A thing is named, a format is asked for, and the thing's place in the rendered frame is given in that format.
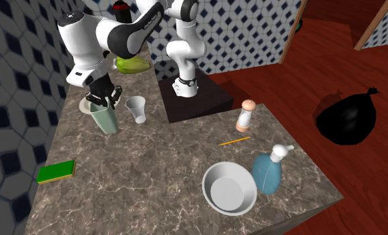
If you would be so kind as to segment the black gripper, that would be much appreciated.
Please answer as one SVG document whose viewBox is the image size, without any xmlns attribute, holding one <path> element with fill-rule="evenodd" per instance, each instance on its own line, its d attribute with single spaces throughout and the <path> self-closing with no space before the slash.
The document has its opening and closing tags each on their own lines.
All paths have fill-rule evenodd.
<svg viewBox="0 0 388 235">
<path fill-rule="evenodd" d="M 107 107 L 108 101 L 105 97 L 108 97 L 112 109 L 115 109 L 120 101 L 121 94 L 122 87 L 120 85 L 114 87 L 109 74 L 106 73 L 89 84 L 89 92 L 86 93 L 85 98 L 91 103 Z"/>
</svg>

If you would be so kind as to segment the blue soap dispenser bottle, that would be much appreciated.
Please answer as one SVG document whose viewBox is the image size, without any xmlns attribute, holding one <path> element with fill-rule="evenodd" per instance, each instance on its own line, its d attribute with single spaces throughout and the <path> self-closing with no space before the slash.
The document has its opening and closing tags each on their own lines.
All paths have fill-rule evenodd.
<svg viewBox="0 0 388 235">
<path fill-rule="evenodd" d="M 293 145 L 276 144 L 270 154 L 260 154 L 252 164 L 252 177 L 263 194 L 275 193 L 282 181 L 281 160 L 293 150 Z"/>
</svg>

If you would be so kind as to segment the peach and white mill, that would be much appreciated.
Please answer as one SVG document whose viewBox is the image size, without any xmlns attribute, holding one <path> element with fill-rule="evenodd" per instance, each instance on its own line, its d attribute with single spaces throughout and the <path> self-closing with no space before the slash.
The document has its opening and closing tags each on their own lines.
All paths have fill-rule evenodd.
<svg viewBox="0 0 388 235">
<path fill-rule="evenodd" d="M 236 122 L 236 129 L 240 132 L 247 132 L 250 127 L 253 111 L 256 109 L 256 103 L 251 99 L 242 102 L 242 111 Z"/>
</svg>

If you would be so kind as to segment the yellow-green leafy vegetable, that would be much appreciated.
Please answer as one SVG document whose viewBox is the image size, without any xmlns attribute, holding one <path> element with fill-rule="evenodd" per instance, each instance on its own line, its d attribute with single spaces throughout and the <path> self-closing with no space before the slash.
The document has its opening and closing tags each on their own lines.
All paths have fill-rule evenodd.
<svg viewBox="0 0 388 235">
<path fill-rule="evenodd" d="M 149 70 L 150 63 L 145 59 L 135 56 L 130 59 L 123 59 L 121 57 L 115 58 L 115 66 L 117 70 L 123 74 L 135 74 Z"/>
</svg>

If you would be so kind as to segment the clear white cup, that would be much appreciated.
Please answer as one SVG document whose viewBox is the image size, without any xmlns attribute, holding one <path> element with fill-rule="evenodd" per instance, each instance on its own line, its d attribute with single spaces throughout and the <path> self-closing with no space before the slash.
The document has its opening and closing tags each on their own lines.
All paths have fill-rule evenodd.
<svg viewBox="0 0 388 235">
<path fill-rule="evenodd" d="M 146 99 L 142 96 L 132 96 L 126 100 L 126 107 L 132 113 L 137 124 L 142 124 L 146 121 L 145 104 Z"/>
</svg>

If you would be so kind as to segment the white bowl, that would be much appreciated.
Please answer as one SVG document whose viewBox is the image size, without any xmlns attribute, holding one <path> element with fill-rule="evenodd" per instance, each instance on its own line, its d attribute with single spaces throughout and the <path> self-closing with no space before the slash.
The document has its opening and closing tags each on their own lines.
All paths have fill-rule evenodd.
<svg viewBox="0 0 388 235">
<path fill-rule="evenodd" d="M 210 166 L 203 175 L 202 192 L 213 209 L 227 216 L 249 212 L 258 194 L 251 173 L 234 162 Z"/>
</svg>

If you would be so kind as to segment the black rubbish bag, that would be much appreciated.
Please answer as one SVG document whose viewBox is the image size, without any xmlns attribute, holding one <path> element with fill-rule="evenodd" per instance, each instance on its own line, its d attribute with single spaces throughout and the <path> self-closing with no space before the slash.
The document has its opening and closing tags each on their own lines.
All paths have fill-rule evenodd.
<svg viewBox="0 0 388 235">
<path fill-rule="evenodd" d="M 377 88 L 370 87 L 325 108 L 316 118 L 320 134 L 337 145 L 360 144 L 375 127 L 377 111 L 371 96 L 376 93 Z"/>
</svg>

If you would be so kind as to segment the wooden door frame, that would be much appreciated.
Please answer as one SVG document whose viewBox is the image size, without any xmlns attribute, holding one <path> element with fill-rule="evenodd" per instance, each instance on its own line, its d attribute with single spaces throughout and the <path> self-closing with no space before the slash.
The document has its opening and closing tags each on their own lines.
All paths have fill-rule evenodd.
<svg viewBox="0 0 388 235">
<path fill-rule="evenodd" d="M 301 0 L 279 60 L 280 64 L 286 58 L 299 19 L 303 15 L 309 19 L 348 25 L 353 47 L 359 51 L 388 12 L 388 0 L 315 0 L 306 11 L 305 6 L 308 1 Z"/>
</svg>

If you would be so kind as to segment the dark bottle with red cap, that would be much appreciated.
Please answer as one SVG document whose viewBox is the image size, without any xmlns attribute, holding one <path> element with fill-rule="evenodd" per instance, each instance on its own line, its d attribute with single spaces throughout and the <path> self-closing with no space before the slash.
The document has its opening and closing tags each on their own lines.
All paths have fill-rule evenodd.
<svg viewBox="0 0 388 235">
<path fill-rule="evenodd" d="M 132 23 L 132 16 L 130 13 L 130 6 L 125 3 L 123 0 L 117 0 L 112 5 L 112 11 L 116 21 L 120 23 Z"/>
</svg>

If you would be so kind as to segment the green and yellow sponge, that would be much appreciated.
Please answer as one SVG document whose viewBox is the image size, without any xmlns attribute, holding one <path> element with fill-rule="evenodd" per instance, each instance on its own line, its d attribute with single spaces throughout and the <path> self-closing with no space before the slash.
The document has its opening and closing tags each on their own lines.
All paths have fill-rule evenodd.
<svg viewBox="0 0 388 235">
<path fill-rule="evenodd" d="M 40 168 L 36 182 L 38 184 L 44 184 L 72 177 L 75 174 L 75 168 L 75 160 L 44 166 Z"/>
</svg>

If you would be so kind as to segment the pale green cup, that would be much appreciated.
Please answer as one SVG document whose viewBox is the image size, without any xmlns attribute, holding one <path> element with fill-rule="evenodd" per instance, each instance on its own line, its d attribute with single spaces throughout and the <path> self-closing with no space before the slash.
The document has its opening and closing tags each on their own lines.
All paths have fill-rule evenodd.
<svg viewBox="0 0 388 235">
<path fill-rule="evenodd" d="M 118 121 L 109 103 L 107 107 L 90 103 L 89 112 L 98 127 L 105 134 L 114 134 L 118 131 Z"/>
</svg>

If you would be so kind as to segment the yellow pencil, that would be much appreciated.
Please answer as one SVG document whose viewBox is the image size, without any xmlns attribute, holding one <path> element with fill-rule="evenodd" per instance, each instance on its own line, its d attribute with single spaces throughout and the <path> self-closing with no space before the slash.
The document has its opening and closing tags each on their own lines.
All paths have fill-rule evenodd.
<svg viewBox="0 0 388 235">
<path fill-rule="evenodd" d="M 240 138 L 240 139 L 237 139 L 237 140 L 231 140 L 231 141 L 228 141 L 228 142 L 224 142 L 224 143 L 218 144 L 218 146 L 225 146 L 225 145 L 228 145 L 228 144 L 233 144 L 233 143 L 236 143 L 236 142 L 241 142 L 241 141 L 244 141 L 244 140 L 248 140 L 250 138 L 251 137 L 248 136 L 248 137 Z"/>
</svg>

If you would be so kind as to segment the dark robot stand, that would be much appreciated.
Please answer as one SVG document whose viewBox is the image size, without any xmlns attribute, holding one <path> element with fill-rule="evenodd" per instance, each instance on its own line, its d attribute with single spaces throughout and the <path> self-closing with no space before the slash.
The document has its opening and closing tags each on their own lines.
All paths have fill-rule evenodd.
<svg viewBox="0 0 388 235">
<path fill-rule="evenodd" d="M 228 111 L 234 98 L 212 81 L 201 69 L 196 69 L 198 93 L 194 97 L 178 97 L 172 87 L 177 76 L 158 82 L 170 123 Z"/>
</svg>

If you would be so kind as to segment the small white plate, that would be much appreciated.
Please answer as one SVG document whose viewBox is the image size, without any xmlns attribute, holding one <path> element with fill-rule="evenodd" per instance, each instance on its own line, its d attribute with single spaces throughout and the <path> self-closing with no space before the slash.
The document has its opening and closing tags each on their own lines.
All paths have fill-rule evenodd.
<svg viewBox="0 0 388 235">
<path fill-rule="evenodd" d="M 91 102 L 86 100 L 84 97 L 80 102 L 79 102 L 79 110 L 87 115 L 91 114 Z"/>
</svg>

